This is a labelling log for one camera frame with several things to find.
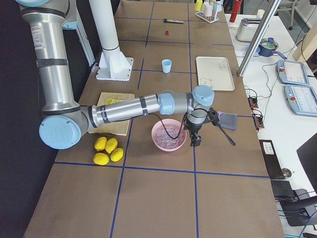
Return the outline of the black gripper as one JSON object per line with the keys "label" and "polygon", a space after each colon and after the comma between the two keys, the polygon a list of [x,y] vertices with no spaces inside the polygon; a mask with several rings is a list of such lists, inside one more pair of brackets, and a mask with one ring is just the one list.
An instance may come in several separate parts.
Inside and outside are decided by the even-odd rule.
{"label": "black gripper", "polygon": [[189,131],[191,143],[190,146],[200,146],[202,138],[198,135],[198,131],[201,129],[206,117],[197,118],[194,116],[186,116],[184,122],[184,129]]}

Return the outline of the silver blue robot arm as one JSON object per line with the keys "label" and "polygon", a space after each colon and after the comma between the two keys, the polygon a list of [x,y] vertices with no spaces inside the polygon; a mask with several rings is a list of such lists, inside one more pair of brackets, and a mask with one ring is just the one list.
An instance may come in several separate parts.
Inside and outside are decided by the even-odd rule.
{"label": "silver blue robot arm", "polygon": [[184,114],[192,146],[198,146],[198,131],[204,123],[217,124],[212,109],[214,91],[199,85],[192,92],[141,96],[110,105],[82,106],[73,97],[69,64],[63,38],[64,27],[76,27],[74,0],[21,0],[20,12],[30,25],[36,64],[42,81],[45,106],[39,127],[42,141],[54,149],[67,149],[88,131],[103,124],[129,120],[149,114]]}

